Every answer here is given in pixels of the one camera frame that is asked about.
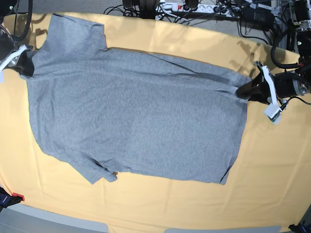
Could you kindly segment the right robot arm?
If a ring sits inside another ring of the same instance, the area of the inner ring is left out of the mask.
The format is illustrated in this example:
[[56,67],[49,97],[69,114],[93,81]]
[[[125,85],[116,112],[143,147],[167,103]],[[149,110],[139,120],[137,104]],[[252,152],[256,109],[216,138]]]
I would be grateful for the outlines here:
[[[27,12],[18,11],[18,0],[2,0],[0,2],[0,82],[4,82],[5,69],[12,69],[20,75],[30,77],[35,67],[28,56],[33,46],[25,45],[22,41],[26,38],[30,29],[33,1],[28,0]],[[17,35],[17,17],[19,14],[26,15],[25,27],[22,34]],[[14,19],[12,30],[9,32],[4,26],[4,20],[11,16]]]

